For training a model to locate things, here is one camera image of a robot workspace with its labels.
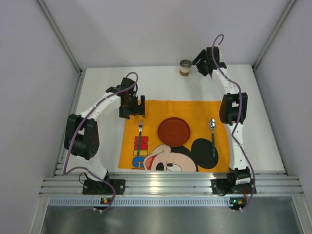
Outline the fork with green handle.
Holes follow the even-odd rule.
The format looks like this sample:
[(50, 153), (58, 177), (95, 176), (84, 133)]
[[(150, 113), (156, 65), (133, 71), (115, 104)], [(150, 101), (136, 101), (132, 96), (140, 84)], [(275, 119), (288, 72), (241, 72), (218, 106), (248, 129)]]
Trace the fork with green handle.
[(143, 124), (144, 124), (144, 121), (141, 120), (141, 121), (139, 122), (139, 125), (138, 125), (139, 134), (138, 134), (138, 145), (137, 145), (137, 154), (136, 154), (136, 156), (139, 156), (139, 155), (140, 155), (141, 137), (142, 137)]

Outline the metal cup with brown band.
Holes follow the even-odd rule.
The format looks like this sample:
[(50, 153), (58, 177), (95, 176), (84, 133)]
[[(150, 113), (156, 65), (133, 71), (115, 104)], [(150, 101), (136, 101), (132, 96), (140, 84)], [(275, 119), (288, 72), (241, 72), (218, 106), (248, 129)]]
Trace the metal cup with brown band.
[(188, 76), (191, 66), (192, 66), (192, 62), (188, 59), (183, 59), (180, 61), (180, 67), (179, 67), (179, 73), (181, 76)]

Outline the red round plate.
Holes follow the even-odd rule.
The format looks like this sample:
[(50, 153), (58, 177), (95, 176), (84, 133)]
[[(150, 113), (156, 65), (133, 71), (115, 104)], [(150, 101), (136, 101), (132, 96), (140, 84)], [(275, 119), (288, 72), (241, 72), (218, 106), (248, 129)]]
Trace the red round plate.
[(169, 117), (159, 124), (157, 135), (163, 144), (170, 147), (180, 147), (189, 140), (191, 129), (185, 120)]

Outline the orange Mickey Mouse placemat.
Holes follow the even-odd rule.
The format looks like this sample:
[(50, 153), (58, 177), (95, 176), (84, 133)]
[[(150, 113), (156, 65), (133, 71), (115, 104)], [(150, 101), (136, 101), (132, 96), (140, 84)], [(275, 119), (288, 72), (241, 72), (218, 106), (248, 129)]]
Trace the orange Mickey Mouse placemat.
[[(221, 101), (146, 101), (146, 117), (125, 121), (119, 168), (182, 172), (227, 172), (230, 146), (225, 125), (220, 121)], [(159, 124), (169, 118), (185, 120), (191, 129), (189, 140), (180, 147), (165, 146), (158, 138)], [(208, 127), (214, 118), (216, 158), (212, 155), (212, 136)], [(140, 155), (137, 156), (138, 125), (143, 120)]]

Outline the spoon with teal handle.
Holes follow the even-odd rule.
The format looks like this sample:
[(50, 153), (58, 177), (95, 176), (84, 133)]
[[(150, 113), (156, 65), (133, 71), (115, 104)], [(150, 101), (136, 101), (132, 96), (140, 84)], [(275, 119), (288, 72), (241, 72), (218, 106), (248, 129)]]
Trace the spoon with teal handle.
[(215, 148), (215, 127), (216, 127), (216, 122), (215, 119), (212, 118), (209, 120), (208, 127), (211, 131), (211, 136), (212, 136), (212, 155), (213, 158), (216, 158), (216, 148)]

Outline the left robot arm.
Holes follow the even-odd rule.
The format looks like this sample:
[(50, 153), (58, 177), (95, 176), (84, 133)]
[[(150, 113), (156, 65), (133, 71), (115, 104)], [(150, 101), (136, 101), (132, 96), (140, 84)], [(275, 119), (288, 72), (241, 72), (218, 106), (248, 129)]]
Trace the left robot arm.
[(120, 85), (109, 87), (86, 111), (68, 117), (64, 139), (64, 148), (67, 150), (64, 175), (82, 169), (92, 188), (108, 187), (109, 172), (97, 156), (100, 147), (98, 126), (114, 110), (118, 110), (119, 117), (123, 119), (145, 117), (145, 96), (138, 97), (137, 91), (137, 80), (125, 76)]

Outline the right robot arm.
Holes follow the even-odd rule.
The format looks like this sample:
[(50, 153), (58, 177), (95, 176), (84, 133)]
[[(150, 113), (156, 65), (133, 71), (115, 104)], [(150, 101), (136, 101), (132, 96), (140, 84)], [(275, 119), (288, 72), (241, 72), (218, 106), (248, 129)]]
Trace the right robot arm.
[(220, 61), (218, 47), (202, 50), (192, 65), (202, 75), (209, 75), (223, 95), (219, 118), (227, 128), (230, 165), (226, 179), (215, 179), (212, 182), (213, 193), (253, 196), (256, 193), (254, 169), (243, 148), (243, 123), (247, 115), (248, 95), (241, 91), (237, 82), (229, 79), (227, 66)]

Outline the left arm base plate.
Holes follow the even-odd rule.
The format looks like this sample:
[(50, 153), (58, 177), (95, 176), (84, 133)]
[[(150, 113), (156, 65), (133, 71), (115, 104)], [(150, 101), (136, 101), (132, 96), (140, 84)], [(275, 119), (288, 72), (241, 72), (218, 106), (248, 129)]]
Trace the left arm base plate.
[[(110, 179), (109, 183), (115, 189), (117, 195), (123, 195), (125, 191), (125, 180), (124, 179)], [(86, 179), (83, 183), (83, 195), (112, 195), (113, 190), (107, 184)]]

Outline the right aluminium frame post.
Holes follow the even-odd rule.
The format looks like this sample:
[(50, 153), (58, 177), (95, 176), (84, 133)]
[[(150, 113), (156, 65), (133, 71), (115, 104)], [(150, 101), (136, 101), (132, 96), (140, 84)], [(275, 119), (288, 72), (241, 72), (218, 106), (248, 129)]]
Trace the right aluminium frame post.
[(287, 1), (286, 6), (282, 10), (276, 24), (274, 25), (274, 27), (273, 27), (272, 31), (270, 32), (264, 46), (262, 47), (259, 55), (257, 56), (257, 59), (255, 60), (254, 64), (252, 65), (252, 69), (254, 72), (257, 70), (257, 68), (261, 64), (262, 60), (264, 59), (264, 57), (268, 53), (270, 47), (272, 46), (272, 44), (276, 40), (279, 32), (281, 31), (283, 25), (287, 21), (287, 18), (289, 17), (291, 12), (295, 8), (297, 2), (298, 2), (298, 0), (288, 0)]

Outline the aluminium frame post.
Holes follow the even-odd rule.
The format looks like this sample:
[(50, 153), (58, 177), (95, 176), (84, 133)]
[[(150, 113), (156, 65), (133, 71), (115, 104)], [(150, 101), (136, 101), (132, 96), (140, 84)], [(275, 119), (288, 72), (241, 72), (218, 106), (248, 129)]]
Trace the aluminium frame post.
[(81, 69), (80, 65), (78, 64), (76, 58), (74, 57), (74, 54), (73, 54), (70, 46), (68, 45), (63, 33), (61, 32), (57, 22), (55, 21), (53, 15), (51, 14), (48, 6), (45, 3), (45, 1), (44, 0), (35, 0), (35, 3), (38, 5), (39, 9), (41, 10), (44, 17), (46, 18), (49, 26), (51, 27), (53, 33), (57, 37), (62, 49), (66, 53), (66, 55), (67, 55), (69, 61), (71, 62), (72, 66), (74, 67), (74, 69), (76, 70), (76, 72), (78, 74), (81, 74), (82, 69)]
[(272, 31), (270, 32), (264, 46), (262, 47), (259, 55), (257, 56), (257, 59), (255, 60), (254, 64), (252, 65), (252, 69), (254, 72), (257, 70), (257, 68), (261, 64), (262, 60), (264, 59), (264, 57), (268, 53), (270, 47), (272, 46), (272, 44), (276, 40), (279, 32), (281, 31), (283, 25), (287, 21), (287, 18), (289, 17), (291, 12), (295, 8), (297, 2), (298, 2), (298, 0), (288, 0), (287, 1), (286, 6), (282, 10), (276, 24), (274, 25), (274, 27), (273, 27)]

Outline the aluminium mounting rail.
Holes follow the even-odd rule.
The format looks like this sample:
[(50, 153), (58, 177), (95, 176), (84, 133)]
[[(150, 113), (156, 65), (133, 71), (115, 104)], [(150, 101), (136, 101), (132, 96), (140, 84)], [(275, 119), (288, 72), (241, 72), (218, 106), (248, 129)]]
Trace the aluminium mounting rail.
[[(211, 195), (212, 180), (225, 173), (117, 172), (112, 179), (125, 180), (125, 195)], [(255, 176), (256, 196), (298, 196), (304, 191), (296, 176), (260, 173)], [(77, 173), (45, 178), (40, 195), (81, 195), (83, 186)]]

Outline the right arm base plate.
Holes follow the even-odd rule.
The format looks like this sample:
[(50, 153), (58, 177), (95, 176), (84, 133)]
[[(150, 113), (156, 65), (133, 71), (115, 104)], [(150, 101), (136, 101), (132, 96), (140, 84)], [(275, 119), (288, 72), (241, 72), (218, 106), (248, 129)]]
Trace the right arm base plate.
[(227, 194), (256, 194), (256, 188), (254, 186), (254, 180), (251, 179), (250, 183), (235, 185), (228, 179), (213, 179), (211, 180), (212, 191), (215, 195), (225, 196)]

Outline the left aluminium frame post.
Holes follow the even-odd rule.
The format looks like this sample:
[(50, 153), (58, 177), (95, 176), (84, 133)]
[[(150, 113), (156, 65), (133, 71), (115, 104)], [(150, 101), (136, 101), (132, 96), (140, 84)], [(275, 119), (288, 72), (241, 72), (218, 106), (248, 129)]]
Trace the left aluminium frame post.
[(44, 17), (46, 18), (49, 26), (51, 27), (53, 33), (57, 37), (62, 49), (66, 53), (66, 55), (67, 55), (69, 61), (71, 62), (72, 66), (74, 67), (74, 69), (76, 70), (76, 72), (78, 74), (81, 74), (82, 69), (81, 69), (80, 65), (78, 64), (76, 58), (74, 57), (74, 54), (73, 54), (70, 46), (68, 45), (63, 33), (61, 32), (57, 22), (55, 21), (53, 15), (51, 14), (48, 6), (45, 3), (45, 1), (44, 0), (35, 0), (35, 3), (38, 5), (39, 9), (41, 10)]

